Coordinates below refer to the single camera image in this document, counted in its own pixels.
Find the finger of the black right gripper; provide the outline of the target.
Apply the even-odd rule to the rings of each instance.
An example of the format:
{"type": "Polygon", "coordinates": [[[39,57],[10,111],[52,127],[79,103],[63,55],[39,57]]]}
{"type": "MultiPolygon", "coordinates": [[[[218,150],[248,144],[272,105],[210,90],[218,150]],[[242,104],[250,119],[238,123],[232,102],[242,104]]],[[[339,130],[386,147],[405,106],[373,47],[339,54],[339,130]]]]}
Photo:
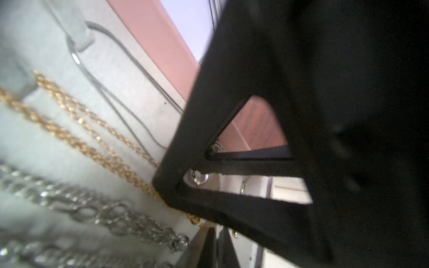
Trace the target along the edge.
{"type": "Polygon", "coordinates": [[[331,265],[332,254],[311,205],[267,197],[270,176],[299,177],[287,147],[210,153],[247,101],[269,91],[269,73],[258,74],[266,48],[254,28],[249,1],[229,1],[213,35],[175,136],[153,185],[171,207],[231,228],[298,265],[331,265]],[[250,178],[244,194],[193,188],[191,170],[250,178]]]}

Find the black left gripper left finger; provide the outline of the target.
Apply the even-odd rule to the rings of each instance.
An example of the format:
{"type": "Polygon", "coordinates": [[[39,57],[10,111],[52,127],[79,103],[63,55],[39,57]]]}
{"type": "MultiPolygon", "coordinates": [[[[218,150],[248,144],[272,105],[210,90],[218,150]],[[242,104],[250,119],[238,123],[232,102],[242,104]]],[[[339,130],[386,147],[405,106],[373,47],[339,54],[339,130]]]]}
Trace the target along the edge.
{"type": "Polygon", "coordinates": [[[198,260],[197,268],[217,267],[217,237],[215,228],[211,227],[207,231],[203,249],[198,260]]]}

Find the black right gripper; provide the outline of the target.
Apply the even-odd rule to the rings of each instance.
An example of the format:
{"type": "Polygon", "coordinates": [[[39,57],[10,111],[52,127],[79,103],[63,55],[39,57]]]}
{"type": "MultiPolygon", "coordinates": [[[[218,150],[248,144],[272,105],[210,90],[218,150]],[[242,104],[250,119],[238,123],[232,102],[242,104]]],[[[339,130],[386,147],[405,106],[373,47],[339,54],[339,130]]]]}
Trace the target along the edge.
{"type": "Polygon", "coordinates": [[[428,267],[428,2],[259,1],[255,13],[335,263],[428,267]]]}

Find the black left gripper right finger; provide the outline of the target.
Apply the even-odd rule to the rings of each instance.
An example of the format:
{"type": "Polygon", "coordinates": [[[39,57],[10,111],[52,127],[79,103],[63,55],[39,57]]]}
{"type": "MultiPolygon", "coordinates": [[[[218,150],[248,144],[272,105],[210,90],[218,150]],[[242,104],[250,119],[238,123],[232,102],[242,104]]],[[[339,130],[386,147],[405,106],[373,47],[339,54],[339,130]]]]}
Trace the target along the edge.
{"type": "Polygon", "coordinates": [[[228,228],[224,227],[217,239],[218,268],[240,268],[239,260],[228,228]]]}

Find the pink jewelry box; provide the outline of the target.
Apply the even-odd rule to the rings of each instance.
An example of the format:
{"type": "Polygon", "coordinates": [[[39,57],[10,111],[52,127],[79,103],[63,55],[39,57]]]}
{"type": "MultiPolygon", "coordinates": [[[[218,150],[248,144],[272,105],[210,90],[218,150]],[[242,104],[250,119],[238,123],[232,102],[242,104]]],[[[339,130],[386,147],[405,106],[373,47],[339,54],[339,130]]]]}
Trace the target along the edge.
{"type": "Polygon", "coordinates": [[[185,100],[106,1],[1,2],[1,266],[191,268],[152,179],[185,100]]]}

